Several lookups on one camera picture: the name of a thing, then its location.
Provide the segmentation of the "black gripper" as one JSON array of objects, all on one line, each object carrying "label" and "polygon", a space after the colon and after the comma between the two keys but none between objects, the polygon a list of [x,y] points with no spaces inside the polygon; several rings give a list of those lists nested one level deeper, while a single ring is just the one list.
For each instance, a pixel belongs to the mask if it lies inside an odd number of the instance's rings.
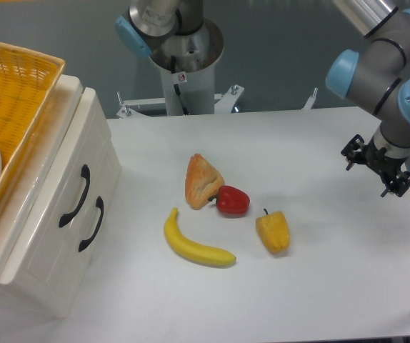
[{"label": "black gripper", "polygon": [[386,155],[386,148],[378,149],[374,139],[365,145],[361,135],[355,135],[341,150],[346,159],[346,170],[349,171],[355,164],[367,165],[377,173],[385,186],[381,197],[394,194],[402,197],[410,187],[410,171],[401,171],[401,165],[406,158],[395,159]]}]

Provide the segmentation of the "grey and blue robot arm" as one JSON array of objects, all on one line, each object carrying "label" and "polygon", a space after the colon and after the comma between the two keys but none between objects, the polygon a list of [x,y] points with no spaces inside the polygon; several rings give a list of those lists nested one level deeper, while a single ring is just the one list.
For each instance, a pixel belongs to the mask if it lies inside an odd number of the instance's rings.
[{"label": "grey and blue robot arm", "polygon": [[[369,142],[355,136],[342,150],[349,165],[378,174],[385,192],[402,196],[410,172],[410,9],[392,1],[337,1],[339,11],[369,42],[363,53],[343,51],[326,75],[326,86],[380,120]],[[115,21],[120,40],[158,68],[169,115],[212,114],[214,68],[224,50],[216,24],[201,1],[132,1]]]}]

